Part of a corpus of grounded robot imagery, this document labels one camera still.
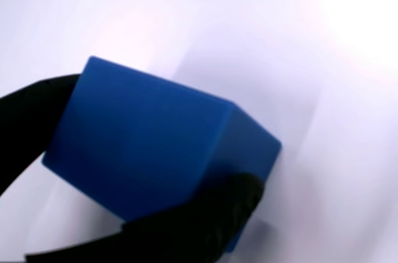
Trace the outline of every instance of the blue block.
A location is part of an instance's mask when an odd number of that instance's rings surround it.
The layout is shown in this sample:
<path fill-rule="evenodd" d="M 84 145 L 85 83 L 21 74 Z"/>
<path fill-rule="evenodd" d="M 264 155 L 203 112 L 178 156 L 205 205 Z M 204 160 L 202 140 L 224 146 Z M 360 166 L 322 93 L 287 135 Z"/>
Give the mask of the blue block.
<path fill-rule="evenodd" d="M 231 173 L 265 182 L 279 151 L 234 103 L 91 57 L 43 163 L 132 221 Z"/>

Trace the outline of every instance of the white surface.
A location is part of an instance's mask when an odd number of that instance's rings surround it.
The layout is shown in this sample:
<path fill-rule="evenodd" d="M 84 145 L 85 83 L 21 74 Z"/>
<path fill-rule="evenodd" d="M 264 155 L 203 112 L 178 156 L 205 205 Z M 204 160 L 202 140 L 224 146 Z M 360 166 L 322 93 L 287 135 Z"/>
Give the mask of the white surface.
<path fill-rule="evenodd" d="M 232 99 L 284 150 L 224 262 L 396 262 L 397 0 L 0 0 L 0 95 L 90 55 Z M 0 199 L 0 260 L 118 230 L 32 164 Z"/>

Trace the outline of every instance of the white background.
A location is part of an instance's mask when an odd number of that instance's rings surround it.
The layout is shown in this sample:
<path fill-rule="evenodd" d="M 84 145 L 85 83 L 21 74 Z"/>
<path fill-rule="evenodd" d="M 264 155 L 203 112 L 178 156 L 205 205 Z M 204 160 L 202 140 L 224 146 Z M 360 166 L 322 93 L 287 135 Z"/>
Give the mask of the white background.
<path fill-rule="evenodd" d="M 0 0 L 0 95 L 96 55 L 229 98 L 284 149 L 225 262 L 397 262 L 397 1 Z M 0 199 L 0 261 L 120 224 L 37 160 Z"/>

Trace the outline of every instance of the finger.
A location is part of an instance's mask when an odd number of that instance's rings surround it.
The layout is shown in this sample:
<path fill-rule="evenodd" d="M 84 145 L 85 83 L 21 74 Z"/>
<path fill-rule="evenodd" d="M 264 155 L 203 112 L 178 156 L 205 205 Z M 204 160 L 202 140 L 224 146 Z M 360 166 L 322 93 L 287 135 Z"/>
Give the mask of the finger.
<path fill-rule="evenodd" d="M 214 263 L 249 219 L 263 191 L 255 176 L 237 174 L 182 206 L 125 224 L 117 235 L 26 258 L 43 263 Z"/>
<path fill-rule="evenodd" d="M 40 81 L 0 99 L 0 195 L 49 144 L 78 77 Z"/>

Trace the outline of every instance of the cube face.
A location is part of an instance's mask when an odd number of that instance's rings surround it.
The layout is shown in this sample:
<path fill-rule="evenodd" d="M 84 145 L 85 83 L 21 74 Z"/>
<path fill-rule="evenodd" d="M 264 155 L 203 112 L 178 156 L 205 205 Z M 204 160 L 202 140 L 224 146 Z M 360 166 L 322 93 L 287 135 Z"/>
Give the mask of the cube face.
<path fill-rule="evenodd" d="M 43 163 L 126 221 L 187 201 L 233 104 L 90 58 Z"/>

